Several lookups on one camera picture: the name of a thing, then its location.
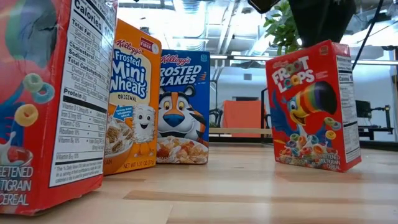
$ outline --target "cable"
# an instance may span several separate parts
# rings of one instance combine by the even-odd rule
[[[355,58],[355,61],[354,61],[354,64],[353,64],[353,70],[355,68],[356,63],[359,60],[359,57],[361,56],[361,53],[363,51],[363,48],[365,47],[366,41],[368,40],[369,36],[371,35],[372,29],[373,29],[373,27],[374,27],[374,25],[375,25],[375,23],[377,21],[377,17],[378,17],[378,15],[380,13],[381,6],[383,5],[383,2],[384,2],[384,0],[380,0],[379,1],[379,5],[377,6],[376,13],[374,13],[374,17],[373,17],[372,23],[371,23],[371,25],[369,27],[368,33],[366,34],[365,39],[363,39],[361,48],[359,48],[358,54],[356,55],[356,58]]]

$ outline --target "froot loops logo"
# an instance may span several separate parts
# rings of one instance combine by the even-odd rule
[[[304,81],[311,83],[315,80],[313,70],[308,67],[308,60],[308,56],[301,57],[293,63],[285,64],[272,74],[272,79],[281,93],[293,86],[301,85]]]

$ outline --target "ceiling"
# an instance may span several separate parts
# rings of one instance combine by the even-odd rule
[[[355,58],[359,46],[368,31],[379,0],[356,0],[357,14],[353,16],[342,43],[349,44]],[[377,59],[384,55],[381,46],[398,45],[398,7],[392,0],[384,1],[382,12],[390,16],[387,21],[376,23],[361,59]],[[276,49],[269,47],[271,36],[263,28],[266,14],[259,14],[247,0],[119,0],[118,17],[135,27],[145,27],[150,35],[162,42],[164,49],[206,50],[211,54],[269,55]],[[221,74],[225,79],[242,68],[232,68],[228,62]],[[247,68],[245,73],[261,76],[264,69]]]

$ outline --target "red cereal box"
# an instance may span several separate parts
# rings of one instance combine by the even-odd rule
[[[338,172],[361,162],[347,45],[324,41],[266,71],[277,162]]]
[[[116,0],[0,1],[0,213],[100,187]]]

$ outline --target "froot loops box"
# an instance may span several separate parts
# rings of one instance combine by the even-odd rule
[[[117,1],[0,1],[0,213],[101,186]]]
[[[163,50],[157,163],[208,161],[210,54]]]
[[[347,45],[273,58],[266,73],[277,162],[338,172],[361,162]]]
[[[104,175],[154,166],[159,40],[118,20],[109,94]]]

